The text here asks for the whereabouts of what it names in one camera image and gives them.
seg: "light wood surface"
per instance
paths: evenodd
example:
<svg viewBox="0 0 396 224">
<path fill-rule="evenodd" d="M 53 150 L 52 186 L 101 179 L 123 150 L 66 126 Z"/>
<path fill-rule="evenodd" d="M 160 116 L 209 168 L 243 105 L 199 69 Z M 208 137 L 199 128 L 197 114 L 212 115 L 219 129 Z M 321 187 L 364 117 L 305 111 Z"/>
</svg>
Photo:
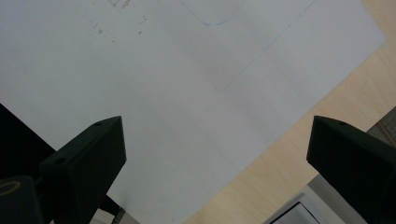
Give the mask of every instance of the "light wood surface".
<svg viewBox="0 0 396 224">
<path fill-rule="evenodd" d="M 367 131 L 396 106 L 396 1 L 362 2 L 386 43 L 187 223 L 263 223 L 317 174 L 305 160 L 314 115 Z"/>
</svg>

